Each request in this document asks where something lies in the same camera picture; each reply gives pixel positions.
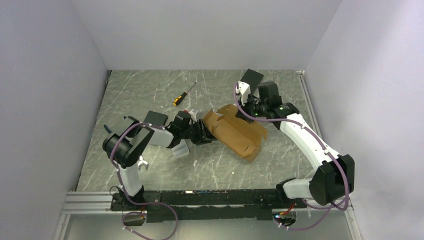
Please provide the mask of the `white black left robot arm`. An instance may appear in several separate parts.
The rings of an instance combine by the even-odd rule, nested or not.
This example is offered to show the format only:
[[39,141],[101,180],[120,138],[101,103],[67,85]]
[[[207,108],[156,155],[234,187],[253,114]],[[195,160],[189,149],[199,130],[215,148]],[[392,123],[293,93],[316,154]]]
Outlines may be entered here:
[[104,127],[108,137],[102,149],[117,171],[119,193],[131,210],[139,209],[144,203],[144,186],[138,172],[141,166],[149,166],[143,158],[147,146],[171,149],[176,158],[181,158],[190,152],[187,140],[194,145],[216,140],[204,121],[196,119],[193,113],[179,111],[169,124],[167,119],[165,114],[149,111],[144,121],[126,116],[114,130]]

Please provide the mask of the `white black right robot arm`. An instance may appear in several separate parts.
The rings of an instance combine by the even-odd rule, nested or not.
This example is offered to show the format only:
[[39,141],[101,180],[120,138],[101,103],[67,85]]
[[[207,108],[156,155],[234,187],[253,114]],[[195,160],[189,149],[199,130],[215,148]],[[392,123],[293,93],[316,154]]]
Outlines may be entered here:
[[321,210],[346,210],[349,195],[354,190],[355,161],[330,147],[307,124],[303,115],[292,103],[284,103],[275,82],[258,85],[259,96],[251,86],[238,81],[233,90],[238,116],[245,120],[269,122],[288,136],[311,164],[311,178],[292,178],[281,182],[275,194],[276,203],[289,207],[295,199],[314,200]]

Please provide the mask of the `brown cardboard box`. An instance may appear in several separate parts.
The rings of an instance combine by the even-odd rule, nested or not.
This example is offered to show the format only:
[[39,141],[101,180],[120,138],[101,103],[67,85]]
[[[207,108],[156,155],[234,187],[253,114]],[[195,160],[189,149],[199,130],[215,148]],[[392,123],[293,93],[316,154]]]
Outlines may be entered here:
[[268,131],[257,121],[249,123],[236,117],[237,113],[235,105],[227,104],[216,112],[209,110],[202,120],[215,138],[252,163],[261,152]]

